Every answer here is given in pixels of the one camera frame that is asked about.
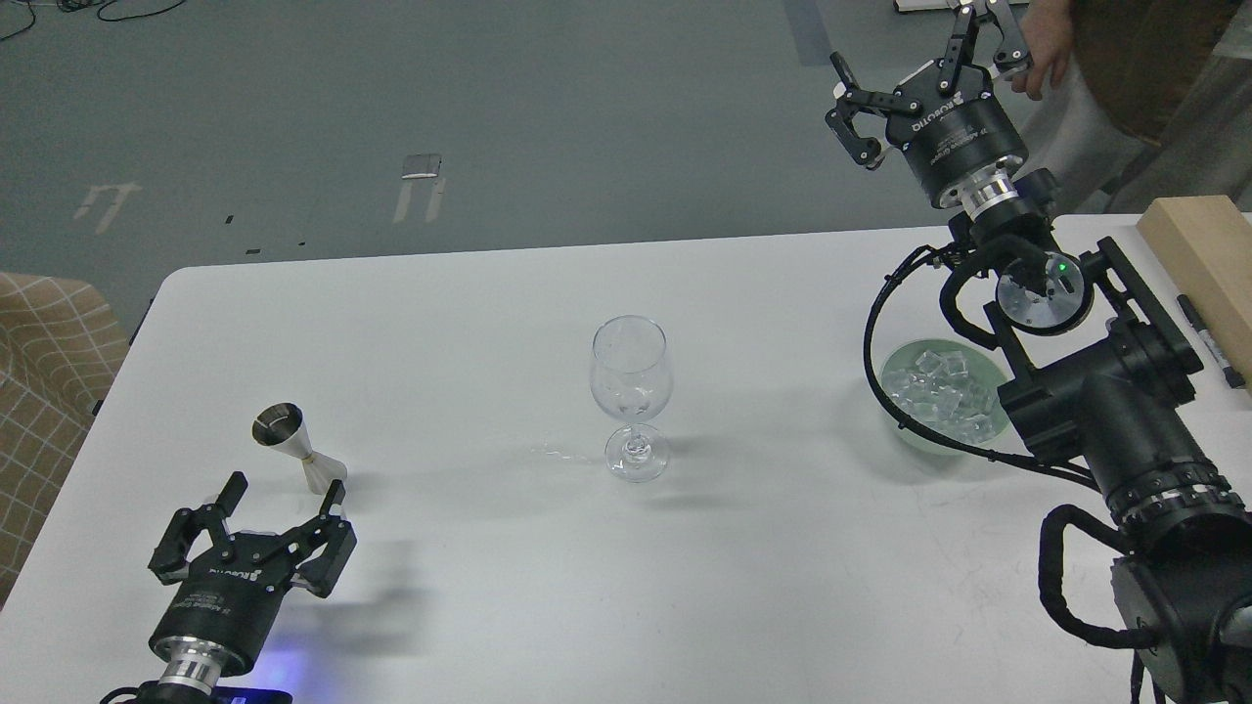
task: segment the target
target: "wooden block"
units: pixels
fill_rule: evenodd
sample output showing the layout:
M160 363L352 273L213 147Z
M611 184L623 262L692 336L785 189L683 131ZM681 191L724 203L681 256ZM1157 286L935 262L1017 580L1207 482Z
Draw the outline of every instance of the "wooden block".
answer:
M1137 227L1231 365L1252 378L1252 223L1229 198L1201 195L1158 198Z

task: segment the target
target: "metal jigger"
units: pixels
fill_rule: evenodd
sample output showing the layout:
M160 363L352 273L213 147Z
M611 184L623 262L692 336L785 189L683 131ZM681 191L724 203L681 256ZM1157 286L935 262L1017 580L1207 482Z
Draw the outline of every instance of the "metal jigger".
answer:
M324 495L333 480L348 480L348 467L343 462L313 451L304 413L295 403L275 403L262 411L252 423L252 437L264 447L303 462L304 479L313 494Z

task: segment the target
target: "cable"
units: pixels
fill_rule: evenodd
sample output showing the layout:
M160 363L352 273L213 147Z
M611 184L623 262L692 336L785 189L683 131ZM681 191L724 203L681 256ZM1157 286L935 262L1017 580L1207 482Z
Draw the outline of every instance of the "cable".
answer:
M1065 633L1080 638L1088 645L1114 649L1144 650L1161 645L1161 638L1151 629L1139 626L1114 630L1094 626L1080 620L1065 603L1062 586L1064 580L1065 527L1074 526L1101 544L1128 555L1133 544L1117 529L1102 524L1096 516L1078 506L1065 504L1053 509L1039 526L1039 603L1052 620Z
M187 0L178 0L178 3L174 3L169 8L165 8L163 10L156 10L155 13L144 13L143 15L126 15L124 18L106 18L106 16L104 16L105 8L108 8L110 5L114 5L116 3L118 3L118 0L109 0L104 5L100 5L95 10L96 19L100 20L100 21L105 21L105 23L124 23L126 20L139 20L139 19L143 19L143 18L155 18L156 15L164 15L165 13L173 10L174 8L178 8L183 3L187 3Z
M1134 653L1131 660L1131 704L1139 704L1139 693L1143 691L1143 658Z
M26 11L30 13L30 24L28 24L26 26L19 29L18 31L15 31L13 34L6 34L4 36L0 36L0 41L6 41L9 39L13 39L14 36L18 36L19 34L25 34L25 33L30 31L30 28L35 26L35 8L30 3L15 3L15 4L16 5L25 5L26 6Z
M110 704L114 699L116 699L116 698L119 698L119 696L121 696L124 694L129 695L129 696L136 696L139 694L139 688L138 686L119 686L118 689L114 689L109 694L105 694L104 699L100 700L100 704ZM134 699L128 699L126 701L123 701L121 704L126 704L129 701L134 701Z
M891 293L899 288L901 283L904 283L904 279L908 278L909 274L918 271L924 264L931 262L953 263L963 258L967 253L968 252L964 248L958 247L955 243L948 244L942 249L935 249L934 247L925 244L914 249L908 257L904 258L903 262L900 262L900 266L896 267L893 273L886 276L883 288L879 291L878 297L870 306L869 317L865 321L865 336L861 344L861 360L865 365L865 377L869 381L870 392L874 395L874 398L878 400L879 405L883 406L883 410L885 410L901 428L906 428L923 438L929 440L930 442L984 457L992 462L1004 462L1005 465L1029 472L1063 479L1079 486L1085 486L1092 491L1099 491L1099 487L1096 485L1096 480L1092 479L1090 471L1073 462L1045 465L1028 455L1010 455L1005 452L997 452L994 450L985 450L973 445L965 445L964 442L953 440L942 432L934 431L921 425L896 406L879 383L878 375L874 371L871 348L874 341L874 328L878 324L878 318L883 313L883 307L886 304L888 298L890 298Z

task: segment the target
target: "glass base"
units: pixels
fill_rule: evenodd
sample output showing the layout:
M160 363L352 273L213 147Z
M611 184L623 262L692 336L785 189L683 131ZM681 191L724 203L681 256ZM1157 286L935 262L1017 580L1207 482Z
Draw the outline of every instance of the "glass base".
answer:
M605 461L616 477L636 484L652 481L670 463L670 442L652 426L626 426L608 438Z

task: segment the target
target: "black marker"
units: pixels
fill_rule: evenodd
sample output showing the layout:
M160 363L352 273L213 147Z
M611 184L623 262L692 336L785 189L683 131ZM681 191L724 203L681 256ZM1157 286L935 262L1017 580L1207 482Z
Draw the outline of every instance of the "black marker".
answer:
M1243 380L1243 375L1234 371L1234 367L1231 366L1226 355L1222 355L1222 348L1217 346L1217 341L1208 333L1208 324L1206 324L1204 319L1199 317L1199 311L1192 306L1191 298L1187 298L1187 294L1179 296L1178 306L1182 307L1182 314L1187 317L1187 322L1191 323L1191 327L1196 328L1196 332L1199 333L1199 338L1204 341L1204 344L1208 346L1208 351L1213 353L1213 358L1217 360L1217 365L1222 367L1222 373L1226 375L1226 383L1231 385L1231 388L1243 388L1247 383Z

